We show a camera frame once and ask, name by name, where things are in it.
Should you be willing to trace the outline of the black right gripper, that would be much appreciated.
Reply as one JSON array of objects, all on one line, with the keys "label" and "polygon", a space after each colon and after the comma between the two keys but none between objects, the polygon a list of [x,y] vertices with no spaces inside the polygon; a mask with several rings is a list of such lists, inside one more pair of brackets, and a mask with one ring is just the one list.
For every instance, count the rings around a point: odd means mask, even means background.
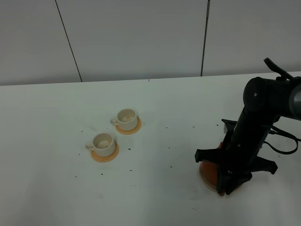
[{"label": "black right gripper", "polygon": [[273,123],[275,115],[241,113],[236,127],[223,140],[223,150],[197,149],[195,161],[220,165],[224,151],[225,164],[220,166],[222,188],[229,195],[243,183],[251,180],[253,172],[265,171],[274,175],[277,165],[274,161],[257,156]]}]

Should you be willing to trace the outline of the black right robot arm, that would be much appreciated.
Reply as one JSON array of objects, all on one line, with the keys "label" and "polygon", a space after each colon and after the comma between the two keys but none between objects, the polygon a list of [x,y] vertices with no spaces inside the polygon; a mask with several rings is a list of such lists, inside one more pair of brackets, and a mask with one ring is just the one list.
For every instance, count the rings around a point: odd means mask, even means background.
[{"label": "black right robot arm", "polygon": [[276,79],[255,77],[243,93],[244,108],[237,121],[224,119],[224,140],[216,149],[198,149],[203,182],[220,196],[229,195],[258,171],[275,174],[275,162],[258,156],[269,134],[300,142],[296,136],[274,126],[280,117],[301,119],[301,79],[293,77],[269,58],[267,67],[278,73]]}]

